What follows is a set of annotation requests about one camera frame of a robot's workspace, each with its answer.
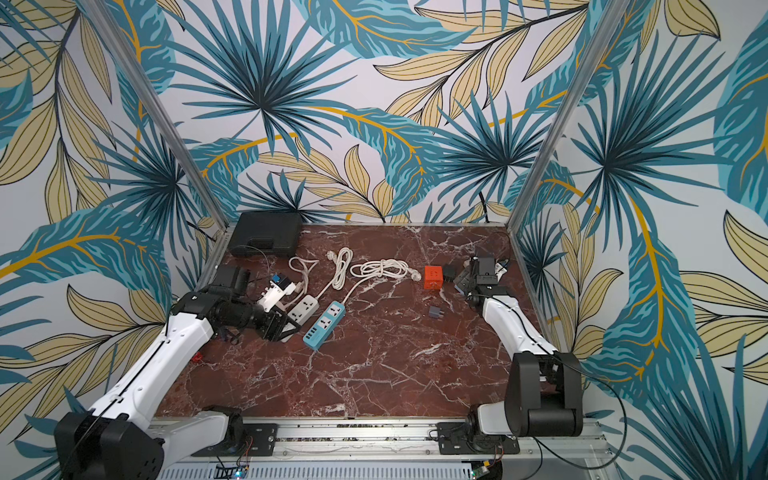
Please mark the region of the white power strip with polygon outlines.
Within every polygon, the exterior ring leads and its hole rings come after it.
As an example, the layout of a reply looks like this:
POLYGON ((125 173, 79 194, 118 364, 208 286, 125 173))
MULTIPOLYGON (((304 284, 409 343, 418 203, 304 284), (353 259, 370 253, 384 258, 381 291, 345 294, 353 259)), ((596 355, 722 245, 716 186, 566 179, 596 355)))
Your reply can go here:
POLYGON ((312 295, 306 295, 287 313, 288 324, 294 327, 303 326, 318 309, 318 300, 312 295))

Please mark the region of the red plug adapter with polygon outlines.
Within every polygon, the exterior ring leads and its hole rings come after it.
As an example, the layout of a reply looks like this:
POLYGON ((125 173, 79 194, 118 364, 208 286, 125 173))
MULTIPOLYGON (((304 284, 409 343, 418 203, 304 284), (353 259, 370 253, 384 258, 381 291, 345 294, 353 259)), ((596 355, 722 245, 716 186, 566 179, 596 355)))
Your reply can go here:
POLYGON ((424 267, 423 284, 426 290, 440 290, 444 283, 441 266, 427 265, 424 267))

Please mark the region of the dark grey plug adapter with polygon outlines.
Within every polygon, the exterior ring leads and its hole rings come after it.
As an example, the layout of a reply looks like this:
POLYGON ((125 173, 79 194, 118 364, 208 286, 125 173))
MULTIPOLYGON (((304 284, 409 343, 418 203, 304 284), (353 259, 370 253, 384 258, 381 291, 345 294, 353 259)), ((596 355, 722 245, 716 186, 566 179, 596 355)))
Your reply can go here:
POLYGON ((444 311, 437 306, 430 306, 428 308, 428 316, 434 319, 441 319, 445 315, 444 311))

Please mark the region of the black plug adapter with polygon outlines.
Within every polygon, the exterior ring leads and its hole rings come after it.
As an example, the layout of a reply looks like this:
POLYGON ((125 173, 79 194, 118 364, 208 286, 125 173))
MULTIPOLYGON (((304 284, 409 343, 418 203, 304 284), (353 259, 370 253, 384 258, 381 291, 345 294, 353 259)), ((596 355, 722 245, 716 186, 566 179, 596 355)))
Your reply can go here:
POLYGON ((444 282, 453 283, 457 276, 456 267, 450 264, 444 264, 442 266, 442 275, 444 282))

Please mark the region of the teal power strip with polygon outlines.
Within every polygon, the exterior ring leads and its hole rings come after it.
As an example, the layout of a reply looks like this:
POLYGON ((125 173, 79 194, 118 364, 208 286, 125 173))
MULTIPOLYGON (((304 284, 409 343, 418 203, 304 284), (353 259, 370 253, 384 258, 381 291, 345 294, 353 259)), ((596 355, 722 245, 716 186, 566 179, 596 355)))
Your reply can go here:
POLYGON ((303 337, 303 342, 312 350, 319 350, 346 314, 345 306, 332 302, 303 337))

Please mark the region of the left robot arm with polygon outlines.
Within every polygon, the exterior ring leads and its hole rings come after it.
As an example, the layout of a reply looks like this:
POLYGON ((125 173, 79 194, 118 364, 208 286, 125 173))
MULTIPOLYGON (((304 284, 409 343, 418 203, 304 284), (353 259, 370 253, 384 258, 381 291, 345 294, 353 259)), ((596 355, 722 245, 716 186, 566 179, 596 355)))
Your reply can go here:
POLYGON ((213 337, 253 329, 280 341, 299 324, 280 307, 297 286, 273 275, 261 297, 247 296, 250 272, 218 269, 213 281, 172 307, 164 330, 128 371, 82 413, 66 414, 54 439, 64 479, 155 479, 197 453, 241 454, 250 445, 240 411, 209 407, 169 426, 152 427, 161 401, 187 364, 213 337))

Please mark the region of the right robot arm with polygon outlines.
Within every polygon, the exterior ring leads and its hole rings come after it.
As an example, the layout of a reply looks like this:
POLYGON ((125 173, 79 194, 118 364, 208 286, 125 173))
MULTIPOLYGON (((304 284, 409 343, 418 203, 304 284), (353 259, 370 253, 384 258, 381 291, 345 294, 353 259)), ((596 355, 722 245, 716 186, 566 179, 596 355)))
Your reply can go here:
POLYGON ((584 421, 580 362, 536 330, 501 274, 494 258, 474 256, 454 282, 511 360, 504 398, 472 408, 465 430, 471 439, 577 437, 584 421))

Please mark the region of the black plastic case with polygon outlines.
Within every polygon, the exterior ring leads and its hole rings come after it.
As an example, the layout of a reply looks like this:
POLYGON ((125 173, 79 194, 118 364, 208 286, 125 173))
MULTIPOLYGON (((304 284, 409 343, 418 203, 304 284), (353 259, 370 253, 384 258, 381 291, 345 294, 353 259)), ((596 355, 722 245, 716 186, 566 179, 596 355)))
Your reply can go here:
POLYGON ((261 253, 292 257, 298 248, 302 225, 302 218, 297 212, 243 212, 235 225, 227 251, 240 258, 261 253))

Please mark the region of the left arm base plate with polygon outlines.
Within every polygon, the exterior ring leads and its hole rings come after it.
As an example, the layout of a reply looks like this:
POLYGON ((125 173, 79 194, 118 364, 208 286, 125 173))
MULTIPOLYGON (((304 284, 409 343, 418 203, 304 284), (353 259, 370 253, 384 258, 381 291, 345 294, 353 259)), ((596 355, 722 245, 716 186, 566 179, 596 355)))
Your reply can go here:
POLYGON ((274 452, 277 431, 276 423, 246 423, 229 427, 221 442, 205 447, 192 456, 270 457, 274 452))

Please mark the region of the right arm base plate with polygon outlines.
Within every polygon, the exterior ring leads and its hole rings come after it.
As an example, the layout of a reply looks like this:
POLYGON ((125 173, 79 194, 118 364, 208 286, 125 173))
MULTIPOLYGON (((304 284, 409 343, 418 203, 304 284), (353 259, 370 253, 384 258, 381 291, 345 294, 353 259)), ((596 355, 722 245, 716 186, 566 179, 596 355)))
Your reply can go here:
POLYGON ((441 455, 504 456, 520 452, 516 438, 476 432, 467 422, 439 422, 432 438, 441 455))

